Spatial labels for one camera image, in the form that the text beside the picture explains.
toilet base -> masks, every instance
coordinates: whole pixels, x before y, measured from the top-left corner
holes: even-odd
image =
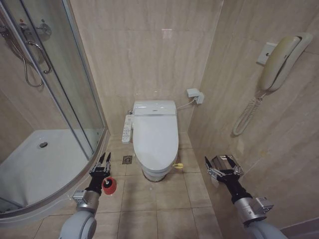
[[[163,180],[163,179],[165,178],[165,176],[167,175],[167,174],[165,174],[165,175],[160,176],[160,177],[155,177],[155,176],[151,176],[151,175],[147,174],[146,172],[144,172],[144,170],[142,170],[142,172],[143,172],[144,177],[145,177],[147,180],[149,180],[149,181],[151,181],[151,182],[153,182],[153,183],[158,183],[158,182],[160,182],[160,181]]]

wall-mounted telephone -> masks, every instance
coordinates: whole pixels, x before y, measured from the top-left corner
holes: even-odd
[[[276,91],[284,83],[292,66],[312,39],[311,34],[303,32],[295,36],[286,36],[278,43],[260,77],[260,91],[248,103],[233,128],[234,136],[240,135],[245,130],[267,93]]]

yellow object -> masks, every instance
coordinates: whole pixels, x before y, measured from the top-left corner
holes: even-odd
[[[175,163],[175,164],[173,164],[173,167],[177,168],[177,169],[182,169],[184,167],[184,165],[182,163]]]

power plug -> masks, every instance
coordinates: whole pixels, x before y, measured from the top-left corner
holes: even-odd
[[[199,92],[199,96],[195,97],[196,104],[202,104],[204,101],[204,98],[205,98],[205,96],[204,96],[203,92]]]

shower enclosure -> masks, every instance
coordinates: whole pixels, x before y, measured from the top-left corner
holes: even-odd
[[[0,33],[1,227],[71,197],[107,126],[68,0],[0,0]]]

